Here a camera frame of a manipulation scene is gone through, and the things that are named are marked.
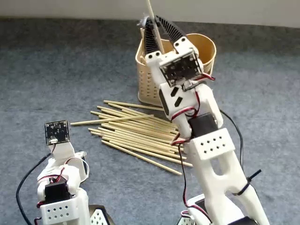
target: robotic arm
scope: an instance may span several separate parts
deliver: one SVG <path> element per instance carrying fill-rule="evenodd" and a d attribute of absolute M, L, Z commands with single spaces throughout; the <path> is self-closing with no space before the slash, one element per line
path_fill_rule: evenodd
<path fill-rule="evenodd" d="M 44 225 L 90 225 L 89 198 L 80 184 L 89 176 L 84 151 L 75 153 L 67 121 L 45 124 L 53 155 L 37 177 L 37 195 Z"/>
<path fill-rule="evenodd" d="M 256 191 L 250 185 L 234 152 L 235 146 L 214 99 L 212 90 L 203 81 L 214 80 L 204 73 L 196 47 L 173 23 L 156 16 L 156 22 L 168 35 L 175 51 L 162 54 L 158 50 L 150 19 L 144 30 L 146 62 L 165 115 L 179 129 L 185 152 L 192 160 L 205 195 L 205 208 L 210 221 L 197 207 L 188 207 L 198 225 L 259 224 L 269 225 Z M 211 165 L 218 159 L 222 175 L 216 175 Z M 226 196 L 231 192 L 247 211 L 244 216 Z"/>

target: beige container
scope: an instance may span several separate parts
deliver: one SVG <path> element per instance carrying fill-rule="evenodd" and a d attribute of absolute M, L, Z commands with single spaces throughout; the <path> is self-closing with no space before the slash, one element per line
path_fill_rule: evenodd
<path fill-rule="evenodd" d="M 199 58 L 204 65 L 205 73 L 211 75 L 213 70 L 213 65 L 215 61 L 215 56 L 217 53 L 215 43 L 205 35 L 202 34 L 188 34 L 187 38 L 196 46 L 199 51 Z M 162 39 L 165 53 L 170 52 L 173 49 L 172 44 L 168 40 Z M 155 86 L 152 75 L 149 68 L 145 65 L 143 40 L 141 40 L 139 48 L 135 55 L 135 61 L 137 64 L 137 74 L 139 79 L 139 92 L 138 99 L 141 102 L 159 105 L 161 106 L 158 90 Z"/>

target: bamboo skewer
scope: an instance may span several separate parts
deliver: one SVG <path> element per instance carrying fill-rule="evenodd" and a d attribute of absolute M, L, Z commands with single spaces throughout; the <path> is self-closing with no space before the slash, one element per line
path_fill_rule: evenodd
<path fill-rule="evenodd" d="M 113 143 L 113 144 L 116 144 L 118 146 L 130 149 L 130 150 L 134 150 L 134 151 L 149 155 L 149 156 L 154 156 L 154 157 L 157 157 L 157 158 L 168 160 L 170 162 L 181 164 L 181 161 L 178 160 L 178 159 L 170 158 L 170 157 L 167 157 L 167 156 L 162 156 L 162 155 L 159 155 L 159 154 L 156 154 L 156 153 L 153 153 L 153 152 L 149 152 L 149 151 L 144 151 L 144 150 L 141 150 L 141 149 L 138 149 L 138 148 L 135 148 L 135 147 L 131 147 L 131 146 L 126 145 L 126 144 L 119 143 L 118 141 L 110 140 L 109 142 Z M 187 166 L 190 166 L 190 167 L 193 167 L 193 164 L 191 164 L 191 163 L 183 162 L 183 164 L 187 165 Z"/>
<path fill-rule="evenodd" d="M 114 133 L 116 135 L 120 135 L 120 136 L 125 136 L 126 138 L 129 138 L 129 137 L 132 137 L 131 139 L 134 140 L 136 139 L 137 137 L 135 135 L 131 135 L 131 134 L 127 134 L 127 133 L 123 133 L 123 132 L 113 132 L 111 130 L 107 130 L 107 129 L 103 129 L 101 127 L 98 127 L 99 130 L 102 130 L 102 131 L 110 131 L 111 133 Z M 174 149 L 174 151 L 178 151 L 178 148 L 176 146 L 171 146 L 170 144 L 166 144 L 166 143 L 161 143 L 161 142 L 157 142 L 157 141 L 154 141 L 154 140 L 150 140 L 148 138 L 144 138 L 144 137 L 138 137 L 138 139 L 140 140 L 144 140 L 144 141 L 147 141 L 147 142 L 151 142 L 151 143 L 154 143 L 154 144 L 159 144 L 159 145 L 162 145 L 162 146 L 166 146 L 170 149 Z"/>
<path fill-rule="evenodd" d="M 134 111 L 132 109 L 129 109 L 129 108 L 122 109 L 122 112 L 128 113 L 130 115 L 134 115 L 134 116 L 147 115 L 147 114 L 142 113 L 142 112 L 141 113 L 140 112 L 136 113 L 136 111 Z M 169 126 L 169 127 L 172 127 L 172 128 L 177 128 L 177 126 L 175 124 L 172 124 L 172 123 L 170 123 L 170 122 L 168 122 L 166 120 L 163 120 L 161 118 L 153 117 L 153 118 L 151 118 L 149 120 L 152 121 L 152 122 L 158 123 L 160 125 Z"/>
<path fill-rule="evenodd" d="M 161 138 L 161 139 L 164 139 L 168 142 L 170 142 L 171 140 L 173 140 L 173 137 L 169 137 L 169 136 L 164 136 L 164 135 L 159 135 L 158 133 L 156 132 L 147 132 L 143 129 L 138 129 L 138 128 L 132 128 L 132 127 L 123 127 L 124 124 L 112 124 L 112 123 L 102 123 L 101 126 L 102 127 L 107 127 L 108 125 L 113 125 L 114 127 L 117 127 L 117 128 L 122 128 L 122 129 L 127 129 L 131 132 L 135 132 L 135 133 L 139 133 L 139 134 L 143 134 L 143 135 L 147 135 L 147 136 L 152 136 L 152 137 L 156 137 L 156 138 Z"/>
<path fill-rule="evenodd" d="M 144 123 L 141 123 L 140 121 L 139 122 L 136 122 L 136 121 L 132 121 L 132 120 L 128 120 L 128 121 L 120 121 L 119 123 L 122 123 L 122 124 L 126 124 L 126 125 L 129 125 L 129 126 L 134 126 L 134 127 L 138 127 L 138 128 L 146 128 L 148 130 L 152 130 L 152 131 L 155 131 L 155 132 L 164 132 L 166 134 L 178 134 L 178 131 L 175 131 L 175 130 L 172 130 L 172 129 L 169 129 L 169 128 L 166 128 L 166 127 L 155 127 L 153 125 L 148 125 L 148 124 L 144 124 Z"/>
<path fill-rule="evenodd" d="M 153 106 L 146 106 L 146 105 L 137 105 L 137 104 L 132 104 L 132 103 L 116 102 L 116 101 L 109 101 L 109 100 L 104 100 L 103 102 L 105 102 L 105 103 L 112 103 L 112 104 L 116 104 L 116 105 L 131 106 L 131 107 L 136 107 L 136 108 L 143 108 L 143 109 L 152 109 L 152 110 L 164 111 L 164 109 L 161 108 L 161 107 L 153 107 Z"/>
<path fill-rule="evenodd" d="M 168 152 L 168 151 L 171 150 L 171 151 L 178 152 L 178 149 L 172 149 L 171 147 L 168 147 L 168 146 L 163 146 L 163 145 L 160 145 L 160 144 L 157 144 L 157 143 L 152 143 L 152 142 L 145 141 L 145 140 L 142 140 L 142 139 L 139 139 L 139 138 L 136 138 L 136 137 L 128 137 L 126 135 L 118 134 L 118 133 L 115 133 L 113 131 L 108 132 L 106 129 L 103 129 L 103 128 L 100 128 L 100 130 L 103 133 L 107 133 L 110 136 L 115 136 L 117 138 L 122 138 L 122 139 L 125 139 L 125 140 L 128 140 L 128 141 L 131 141 L 131 142 L 140 143 L 140 144 L 143 144 L 143 145 L 146 145 L 146 146 L 151 146 L 155 149 L 160 149 L 162 151 Z"/>
<path fill-rule="evenodd" d="M 142 119 L 142 118 L 148 118 L 148 117 L 153 117 L 153 116 L 154 115 L 148 115 L 148 116 L 129 116 L 129 117 L 111 118 L 111 119 L 103 119 L 103 120 L 88 120 L 88 121 L 74 122 L 74 123 L 70 123 L 70 124 L 72 126 L 74 126 L 74 125 L 85 125 L 85 124 L 97 124 L 97 123 L 105 123 L 105 122 L 110 122 L 110 121 Z"/>
<path fill-rule="evenodd" d="M 127 110 L 127 111 L 129 111 L 129 112 L 131 112 L 131 113 L 136 113 L 136 114 L 138 114 L 138 115 L 147 115 L 147 114 L 145 114 L 145 113 L 143 113 L 143 112 L 139 112 L 139 111 L 136 111 L 136 110 L 133 110 L 133 109 L 129 109 L 129 108 L 123 107 L 123 106 L 121 106 L 121 105 L 116 105 L 116 104 L 113 104 L 113 103 L 108 103 L 108 105 L 113 106 L 113 107 L 116 107 L 116 108 L 119 108 L 119 109 L 122 109 L 122 111 L 123 111 L 123 110 Z M 163 120 L 163 119 L 161 119 L 161 118 L 154 117 L 153 119 L 156 120 L 157 123 L 161 122 L 161 123 L 164 123 L 164 124 L 167 124 L 167 125 L 176 127 L 176 125 L 172 124 L 172 123 L 169 122 L 169 121 Z"/>
<path fill-rule="evenodd" d="M 101 111 L 103 111 L 103 112 L 105 112 L 105 113 L 112 114 L 112 115 L 114 115 L 114 117 L 115 117 L 115 116 L 119 116 L 119 117 L 123 117 L 123 116 L 133 116 L 133 115 L 130 114 L 130 113 L 120 112 L 120 111 L 113 110 L 113 109 L 106 108 L 106 107 L 102 107 L 102 106 L 98 106 L 98 109 L 101 109 Z M 108 114 L 104 114 L 104 113 L 100 113 L 100 112 L 95 112 L 95 111 L 91 111 L 91 113 L 94 114 L 94 115 L 111 116 L 111 115 L 108 115 Z M 170 133 L 174 133 L 174 134 L 177 134 L 177 133 L 178 133 L 174 127 L 169 126 L 169 125 L 167 125 L 167 124 L 156 123 L 156 121 L 149 120 L 149 118 L 145 118 L 145 119 L 142 119 L 142 120 L 135 120 L 135 121 L 138 121 L 139 123 L 143 123 L 143 124 L 146 124 L 146 125 L 155 127 L 155 128 L 159 127 L 159 128 L 162 128 L 162 129 L 167 129 L 168 131 L 170 131 Z"/>
<path fill-rule="evenodd" d="M 111 135 L 110 133 L 108 132 L 103 132 L 103 131 L 98 131 L 98 132 L 95 132 L 95 131 L 91 131 L 90 132 L 92 135 L 97 135 L 97 136 L 100 136 L 104 139 L 104 137 L 107 137 L 107 138 L 111 138 L 111 139 L 114 139 L 116 141 L 126 141 L 128 142 L 129 144 L 136 144 L 135 142 L 133 141 L 129 141 L 129 140 L 126 140 L 122 137 L 116 137 L 114 135 Z M 148 145 L 145 145 L 145 144 L 141 144 L 139 143 L 139 145 L 143 146 L 143 147 L 148 147 Z M 166 153 L 170 153 L 170 154 L 174 154 L 175 152 L 173 151 L 165 151 Z"/>
<path fill-rule="evenodd" d="M 126 142 L 128 142 L 130 144 L 138 144 L 138 145 L 141 145 L 141 146 L 143 146 L 145 148 L 150 148 L 150 149 L 154 149 L 155 148 L 154 146 L 148 145 L 147 143 L 134 142 L 132 140 L 125 139 L 123 136 L 119 136 L 119 135 L 116 135 L 114 133 L 109 133 L 109 132 L 100 131 L 100 130 L 98 130 L 97 132 L 91 130 L 91 133 L 93 135 L 98 135 L 98 136 L 101 136 L 101 137 L 107 136 L 107 137 L 110 137 L 110 138 L 113 138 L 113 139 L 117 139 L 119 141 L 126 141 Z M 155 150 L 157 150 L 157 149 L 159 151 L 164 151 L 164 152 L 167 152 L 167 153 L 175 154 L 175 152 L 173 150 L 166 150 L 166 149 L 162 149 L 162 148 L 155 148 Z"/>
<path fill-rule="evenodd" d="M 162 133 L 162 132 L 157 132 L 157 131 L 145 130 L 145 129 L 142 129 L 142 128 L 128 126 L 128 125 L 120 124 L 120 123 L 116 123 L 116 122 L 108 122 L 108 124 L 112 124 L 112 125 L 115 125 L 115 126 L 121 127 L 121 128 L 127 128 L 129 130 L 134 130 L 134 131 L 136 131 L 138 133 L 142 133 L 142 134 L 148 134 L 148 135 L 153 135 L 153 136 L 156 136 L 156 137 L 162 137 L 162 138 L 167 139 L 167 140 L 173 140 L 173 138 L 174 138 L 174 135 L 169 135 L 169 134 Z"/>
<path fill-rule="evenodd" d="M 112 144 L 112 143 L 109 143 L 109 142 L 106 142 L 106 141 L 103 141 L 103 140 L 102 140 L 101 142 L 104 143 L 104 144 L 110 145 L 110 146 L 112 146 L 112 147 L 114 147 L 114 148 L 116 148 L 116 149 L 119 149 L 119 150 L 121 150 L 121 151 L 123 151 L 123 152 L 126 152 L 126 153 L 128 153 L 128 154 L 130 154 L 130 155 L 132 155 L 132 156 L 135 156 L 135 157 L 137 157 L 137 158 L 139 158 L 139 159 L 142 159 L 142 160 L 144 160 L 144 161 L 146 161 L 146 162 L 148 162 L 148 163 L 152 163 L 152 164 L 154 164 L 154 165 L 156 165 L 156 166 L 158 166 L 158 167 L 160 167 L 160 168 L 163 168 L 163 169 L 165 169 L 165 170 L 167 170 L 167 171 L 169 171 L 169 172 L 172 172 L 172 173 L 177 174 L 177 175 L 182 175 L 182 173 L 180 173 L 180 172 L 178 172 L 178 171 L 176 171 L 176 170 L 174 170 L 174 169 L 172 169 L 172 168 L 170 168 L 170 167 L 167 167 L 167 166 L 165 166 L 165 165 L 162 165 L 162 164 L 160 164 L 160 163 L 157 163 L 157 162 L 155 162 L 155 161 L 153 161 L 153 160 L 151 160 L 151 159 L 148 159 L 148 158 L 146 158 L 146 157 L 144 157 L 144 156 L 141 156 L 141 155 L 139 155 L 139 154 L 136 154 L 136 153 L 134 153 L 134 152 L 132 152 L 132 151 L 129 151 L 129 150 L 125 149 L 125 148 L 122 148 L 122 147 L 120 147 L 120 146 L 118 146 L 118 145 L 115 145 L 115 144 Z"/>
<path fill-rule="evenodd" d="M 116 118 L 117 116 L 119 117 L 123 117 L 123 116 L 127 116 L 127 115 L 123 115 L 122 113 L 118 113 L 118 112 L 115 112 L 114 110 L 107 110 L 107 109 L 101 109 L 101 111 L 105 112 L 105 113 L 110 113 L 112 115 L 115 115 L 114 117 L 112 118 Z M 123 124 L 126 124 L 126 125 L 129 125 L 129 126 L 132 126 L 132 124 L 135 126 L 135 127 L 139 127 L 139 128 L 147 128 L 147 129 L 150 129 L 152 131 L 158 131 L 158 132 L 164 132 L 164 133 L 173 133 L 173 134 L 177 134 L 178 131 L 175 131 L 174 129 L 170 129 L 170 128 L 167 128 L 167 127 L 163 127 L 163 126 L 154 126 L 154 125 L 148 125 L 148 124 L 144 124 L 142 123 L 142 121 L 140 120 L 137 120 L 137 121 L 126 121 L 126 122 L 123 122 L 121 121 L 120 123 L 123 123 Z"/>
<path fill-rule="evenodd" d="M 105 127 L 105 128 L 113 129 L 117 133 L 118 133 L 118 131 L 120 131 L 120 132 L 123 132 L 123 133 L 128 133 L 128 134 L 132 134 L 132 135 L 139 136 L 139 137 L 145 137 L 145 138 L 155 140 L 155 141 L 158 141 L 158 142 L 163 142 L 163 143 L 167 143 L 167 144 L 170 143 L 170 141 L 165 140 L 165 139 L 161 139 L 161 138 L 158 138 L 158 137 L 152 137 L 152 136 L 148 136 L 148 135 L 143 135 L 143 134 L 140 134 L 140 133 L 137 133 L 137 132 L 133 132 L 133 131 L 130 131 L 130 130 L 125 130 L 125 129 L 122 129 L 120 127 L 112 126 L 112 125 L 109 125 L 109 124 L 106 124 L 106 123 L 101 124 L 101 126 Z"/>
<path fill-rule="evenodd" d="M 155 153 L 160 154 L 160 155 L 170 156 L 170 157 L 173 157 L 173 158 L 180 158 L 179 155 L 175 155 L 175 154 L 170 153 L 170 152 L 156 150 L 156 149 L 153 149 L 153 148 L 150 148 L 150 147 L 140 145 L 138 143 L 127 142 L 127 140 L 120 140 L 120 138 L 114 138 L 113 136 L 103 135 L 102 138 L 103 138 L 103 140 L 116 141 L 116 142 L 119 142 L 121 144 L 126 144 L 130 147 L 136 147 L 136 148 L 139 148 L 139 149 L 142 149 L 142 150 L 145 150 L 145 151 L 155 152 Z"/>

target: red wire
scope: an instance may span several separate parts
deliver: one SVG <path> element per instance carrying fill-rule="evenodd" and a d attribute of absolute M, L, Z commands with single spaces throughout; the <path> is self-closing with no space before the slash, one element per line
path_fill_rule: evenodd
<path fill-rule="evenodd" d="M 56 183 L 56 182 L 58 182 L 58 181 L 60 181 L 60 178 L 61 178 L 61 175 L 62 175 L 62 172 L 64 171 L 64 167 L 61 169 L 61 171 L 60 171 L 60 175 L 56 178 L 56 180 L 55 180 L 55 182 L 54 183 Z"/>
<path fill-rule="evenodd" d="M 61 176 L 61 174 L 60 175 L 57 175 L 57 174 L 51 174 L 51 175 L 47 175 L 47 176 L 44 176 L 44 177 L 42 177 L 42 178 L 40 178 L 40 179 L 38 179 L 38 182 L 40 181 L 40 180 L 42 180 L 42 179 L 44 179 L 44 178 L 51 178 L 51 177 L 59 177 L 59 176 Z"/>
<path fill-rule="evenodd" d="M 41 217 L 35 218 L 34 219 L 34 225 L 38 225 L 38 220 L 42 219 Z"/>
<path fill-rule="evenodd" d="M 39 202 L 37 203 L 37 208 L 39 209 L 39 208 L 41 207 L 41 205 L 44 205 L 44 204 L 45 204 L 44 201 L 39 201 Z"/>
<path fill-rule="evenodd" d="M 207 73 L 202 73 L 201 75 L 202 75 L 201 77 L 199 77 L 199 78 L 197 78 L 197 79 L 194 79 L 194 81 L 199 81 L 199 80 L 202 80 L 202 79 L 204 79 L 204 78 L 208 78 L 208 79 L 210 79 L 211 81 L 215 81 L 215 80 L 216 80 L 215 77 L 210 76 L 210 75 L 208 75 Z"/>
<path fill-rule="evenodd" d="M 176 117 L 178 117 L 179 115 L 185 113 L 185 112 L 188 112 L 190 110 L 194 110 L 196 112 L 196 109 L 194 107 L 187 107 L 187 108 L 184 108 L 183 110 L 179 111 L 178 113 L 174 114 L 172 117 L 171 117 L 171 120 L 175 119 Z"/>
<path fill-rule="evenodd" d="M 184 166 L 183 166 L 183 161 L 182 161 L 182 154 L 180 151 L 180 144 L 178 145 L 178 151 L 179 151 L 179 155 L 180 155 L 180 160 L 181 160 L 181 167 L 182 167 L 182 172 L 183 172 L 183 178 L 184 178 L 184 189 L 183 189 L 183 195 L 182 195 L 182 199 L 183 199 L 183 203 L 187 208 L 195 208 L 197 210 L 199 210 L 201 213 L 203 213 L 207 219 L 212 223 L 210 217 L 207 215 L 207 213 L 204 211 L 204 209 L 202 209 L 201 207 L 197 206 L 197 205 L 188 205 L 187 204 L 187 200 L 186 200 L 186 191 L 187 191 L 187 178 L 186 178 L 186 174 L 184 171 Z"/>

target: cable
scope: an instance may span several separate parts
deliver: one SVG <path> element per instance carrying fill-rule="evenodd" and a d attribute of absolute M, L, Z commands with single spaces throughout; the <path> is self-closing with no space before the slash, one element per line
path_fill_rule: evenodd
<path fill-rule="evenodd" d="M 45 155 L 44 157 L 42 157 L 41 160 L 39 160 L 39 162 L 38 162 L 35 166 L 33 166 L 33 167 L 25 174 L 25 176 L 22 178 L 22 180 L 21 180 L 21 182 L 20 182 L 20 184 L 19 184 L 19 186 L 18 186 L 18 188 L 17 188 L 17 191 L 16 191 L 16 193 L 15 193 L 15 198 L 16 198 L 16 200 L 17 200 L 17 204 L 18 204 L 18 206 L 19 206 L 20 212 L 21 212 L 21 214 L 22 214 L 24 220 L 26 221 L 26 223 L 27 223 L 28 225 L 32 225 L 32 224 L 31 224 L 31 222 L 29 221 L 29 219 L 27 218 L 27 216 L 26 216 L 26 214 L 25 214 L 25 212 L 24 212 L 24 210 L 23 210 L 23 207 L 22 207 L 21 201 L 20 201 L 20 197 L 19 197 L 19 192 L 20 192 L 20 189 L 21 189 L 23 183 L 25 182 L 25 180 L 26 180 L 27 177 L 29 176 L 29 174 L 31 174 L 31 172 L 34 171 L 35 168 L 37 168 L 42 162 L 44 162 L 50 155 L 51 155 L 51 152 L 48 153 L 47 155 Z"/>
<path fill-rule="evenodd" d="M 239 137 L 240 137 L 240 166 L 242 167 L 242 170 L 244 171 L 244 139 L 243 139 L 243 135 L 240 132 L 238 125 L 235 124 L 233 119 L 227 113 L 225 113 L 223 110 L 220 109 L 220 112 L 231 121 L 231 123 L 234 125 L 236 131 L 239 134 Z"/>
<path fill-rule="evenodd" d="M 186 191 L 187 191 L 187 178 L 186 178 L 186 173 L 184 171 L 184 166 L 183 166 L 183 160 L 182 160 L 182 154 L 181 154 L 181 150 L 180 150 L 180 146 L 182 145 L 182 143 L 180 143 L 178 145 L 178 152 L 180 155 L 180 161 L 181 161 L 181 168 L 182 168 L 182 173 L 183 173 L 183 178 L 184 178 L 184 189 L 183 189 L 183 195 L 182 195 L 182 199 L 183 199 L 183 203 L 187 208 L 195 208 L 197 210 L 199 210 L 201 213 L 203 213 L 207 219 L 212 223 L 212 220 L 210 219 L 210 217 L 208 216 L 208 214 L 205 212 L 204 209 L 202 209 L 200 206 L 198 205 L 188 205 L 187 204 L 187 200 L 186 200 Z"/>
<path fill-rule="evenodd" d="M 78 157 L 76 157 L 76 156 L 73 156 L 73 157 L 71 157 L 71 158 L 68 158 L 68 159 L 65 161 L 64 164 L 68 164 L 68 162 L 69 162 L 71 159 L 73 159 L 73 158 L 77 158 L 77 159 L 83 161 L 83 163 L 86 164 L 86 168 L 87 168 L 87 169 L 86 169 L 86 176 L 85 176 L 85 178 L 84 178 L 82 181 L 80 181 L 80 182 L 82 183 L 82 182 L 86 181 L 86 179 L 88 179 L 88 177 L 89 177 L 90 166 L 89 166 L 89 164 L 88 164 L 84 159 L 78 158 Z"/>
<path fill-rule="evenodd" d="M 42 219 L 41 217 L 35 218 L 34 219 L 34 225 L 38 225 L 38 220 Z"/>

